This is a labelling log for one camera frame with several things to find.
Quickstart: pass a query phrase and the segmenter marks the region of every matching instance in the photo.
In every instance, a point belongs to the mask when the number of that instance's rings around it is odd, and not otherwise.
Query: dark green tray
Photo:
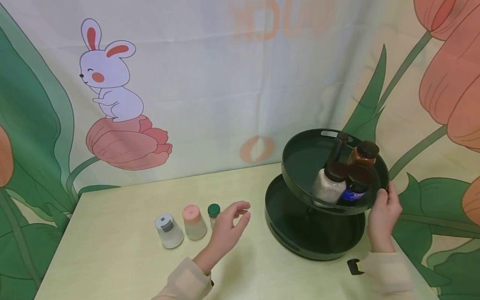
[[[312,196],[310,190],[313,182],[318,171],[323,168],[338,132],[340,131],[333,129],[312,129],[292,137],[283,149],[282,175],[293,194],[309,207],[334,215],[356,215],[371,208],[380,188],[388,188],[388,169],[383,159],[378,156],[372,169],[375,177],[374,184],[357,201],[350,203],[345,201],[344,205],[341,201],[331,204]],[[351,137],[340,161],[346,162],[352,149],[359,143],[359,139]],[[313,201],[328,208],[317,207]]]
[[[328,261],[355,247],[365,230],[365,214],[338,216],[298,201],[282,175],[268,186],[265,219],[276,239],[305,258]]]

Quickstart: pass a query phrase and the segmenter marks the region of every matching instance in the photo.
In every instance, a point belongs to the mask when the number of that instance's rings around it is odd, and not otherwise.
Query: printed backdrop
[[[480,0],[1,0],[0,300],[31,300],[83,192],[375,141],[394,237],[480,298]]]

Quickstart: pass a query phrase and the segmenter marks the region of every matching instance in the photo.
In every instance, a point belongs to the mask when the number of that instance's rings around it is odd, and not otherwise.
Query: wrist
[[[218,253],[210,245],[207,245],[197,256],[193,259],[193,262],[203,271],[205,275],[209,275],[212,272],[213,267],[222,259],[222,255]]]
[[[371,244],[373,253],[394,253],[395,248],[391,240],[372,241]]]

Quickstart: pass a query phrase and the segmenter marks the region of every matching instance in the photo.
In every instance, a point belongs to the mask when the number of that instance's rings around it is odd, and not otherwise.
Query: person's right hand
[[[390,182],[388,190],[388,193],[384,189],[378,191],[377,199],[368,216],[367,233],[372,252],[395,252],[391,235],[402,212],[402,206],[393,182]]]
[[[249,208],[250,203],[238,201],[216,217],[210,242],[193,259],[205,274],[209,274],[220,259],[235,247],[250,221],[250,212],[247,211]],[[240,221],[233,226],[233,220],[240,215],[243,215]]]

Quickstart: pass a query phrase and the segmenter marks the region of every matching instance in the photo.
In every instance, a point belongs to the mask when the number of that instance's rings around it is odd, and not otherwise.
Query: beige sleeve
[[[413,284],[404,258],[399,253],[370,253],[360,263],[370,277],[373,291],[381,300],[414,300]]]
[[[212,290],[212,286],[211,275],[206,276],[187,257],[168,276],[167,285],[152,300],[200,300]]]

